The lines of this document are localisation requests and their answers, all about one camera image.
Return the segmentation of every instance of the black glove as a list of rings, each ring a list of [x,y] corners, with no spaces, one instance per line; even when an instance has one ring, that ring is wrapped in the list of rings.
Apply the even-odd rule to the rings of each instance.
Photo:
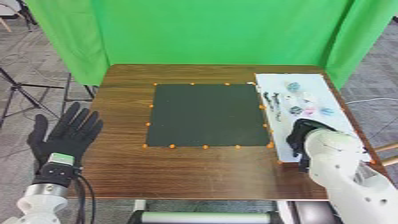
[[[96,111],[88,118],[89,109],[84,108],[80,113],[79,110],[80,104],[73,103],[61,117],[47,141],[45,136],[48,129],[48,120],[41,114],[36,115],[34,131],[29,135],[27,143],[33,147],[34,157],[40,162],[40,169],[47,164],[52,153],[72,155],[75,157],[75,167],[82,167],[84,153],[102,132],[104,121],[98,120]]]

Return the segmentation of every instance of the wooden table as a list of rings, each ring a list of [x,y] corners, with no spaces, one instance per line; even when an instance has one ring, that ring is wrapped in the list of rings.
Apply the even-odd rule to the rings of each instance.
[[[326,190],[295,167],[278,164],[265,147],[143,148],[155,94],[153,83],[244,84],[255,73],[324,73],[315,66],[114,65],[93,103],[105,129],[84,160],[98,198],[326,200]],[[359,136],[372,149],[342,96]],[[374,150],[374,168],[386,174]]]

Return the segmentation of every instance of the green screen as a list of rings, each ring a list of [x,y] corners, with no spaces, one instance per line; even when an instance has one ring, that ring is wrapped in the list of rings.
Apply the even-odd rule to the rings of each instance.
[[[100,84],[112,64],[271,64],[319,65],[342,87],[398,0],[29,0],[29,6],[82,84]]]

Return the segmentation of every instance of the floor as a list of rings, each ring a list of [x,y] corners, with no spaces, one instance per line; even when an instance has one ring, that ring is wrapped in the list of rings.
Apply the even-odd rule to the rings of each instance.
[[[68,70],[57,56],[52,44],[40,29],[27,32],[22,20],[9,21],[13,33],[0,27],[0,66],[20,82],[64,86]],[[391,23],[379,38],[374,49],[361,62],[351,81],[342,89],[347,102],[372,99],[375,97],[398,98],[398,23]],[[0,81],[0,108],[6,106],[8,83]],[[40,97],[43,90],[27,88],[31,94]],[[72,97],[88,98],[82,86],[73,83]],[[61,113],[63,91],[52,90],[45,104]],[[11,111],[27,108],[29,103],[17,95]],[[398,139],[398,102],[379,100],[352,103],[351,109],[372,141],[377,147]],[[33,154],[25,144],[27,135],[34,125],[34,115],[41,113],[31,110],[8,118],[0,132],[0,222],[22,213],[15,203],[22,197],[33,180]],[[381,157],[398,155],[398,150],[381,153]],[[398,165],[388,167],[388,172],[398,186]],[[68,209],[63,210],[63,223],[75,223],[77,201],[70,200]],[[100,200],[98,223],[127,223],[132,213],[132,200]],[[274,209],[269,201],[150,201],[152,211],[214,211],[214,212],[265,212]]]

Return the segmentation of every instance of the orange dot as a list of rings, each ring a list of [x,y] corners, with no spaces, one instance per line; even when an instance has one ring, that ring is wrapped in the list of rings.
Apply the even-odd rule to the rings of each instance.
[[[272,149],[274,146],[276,146],[276,144],[274,144],[274,142],[271,142],[269,145],[267,145],[267,149]]]

